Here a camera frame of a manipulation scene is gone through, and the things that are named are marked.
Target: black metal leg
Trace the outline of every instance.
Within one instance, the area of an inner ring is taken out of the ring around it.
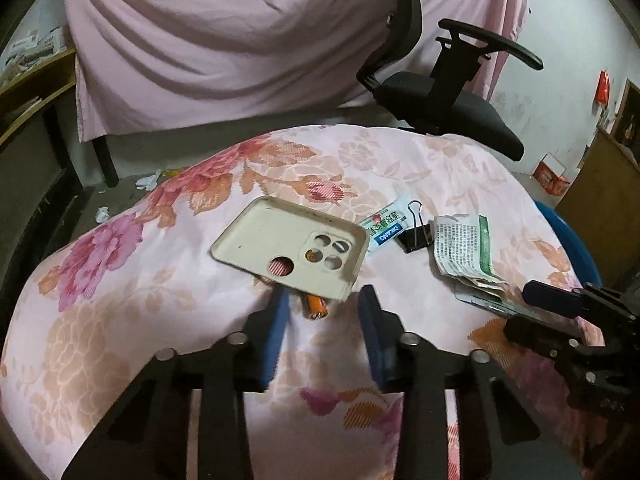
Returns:
[[[98,157],[98,163],[104,175],[104,181],[109,187],[116,187],[120,181],[116,167],[111,160],[111,153],[109,152],[109,146],[107,145],[106,137],[98,137],[91,141],[94,146],[95,156]]]

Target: office chair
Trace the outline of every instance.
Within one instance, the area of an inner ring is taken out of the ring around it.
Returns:
[[[492,52],[505,51],[534,70],[542,70],[542,60],[520,46],[483,28],[455,20],[440,20],[451,39],[436,38],[442,48],[430,76],[398,72],[380,83],[376,72],[406,56],[422,33],[420,0],[396,0],[396,11],[387,19],[389,34],[358,70],[356,78],[376,102],[398,120],[405,120],[420,134],[459,134],[493,148],[512,160],[520,160],[524,146],[520,139],[487,101],[463,91],[481,64]],[[460,39],[460,34],[485,43],[475,46]]]

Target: binder clip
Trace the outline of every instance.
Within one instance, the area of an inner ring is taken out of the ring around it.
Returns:
[[[417,209],[417,216],[412,205]],[[417,251],[418,249],[423,249],[433,245],[433,236],[431,235],[431,225],[424,225],[424,221],[422,220],[422,203],[417,200],[411,200],[411,202],[408,203],[407,208],[409,209],[411,216],[414,217],[414,227],[403,231],[397,236],[397,238],[400,245],[402,245],[404,252],[409,254]]]

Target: screw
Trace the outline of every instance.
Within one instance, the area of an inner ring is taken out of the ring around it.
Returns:
[[[156,352],[156,359],[158,361],[170,361],[176,355],[176,351],[173,348],[163,348],[162,350],[158,350]]]
[[[416,346],[420,342],[420,336],[413,332],[405,332],[400,336],[400,342],[407,346]]]
[[[230,345],[243,345],[249,338],[244,332],[233,332],[226,337],[226,341]]]
[[[488,363],[491,360],[491,356],[484,350],[475,350],[471,353],[471,358],[480,364]]]

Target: shelf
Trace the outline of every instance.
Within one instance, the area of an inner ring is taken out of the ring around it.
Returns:
[[[76,85],[76,50],[70,48],[36,65],[0,89],[0,116],[39,97],[38,104],[0,133],[0,151],[36,113]]]

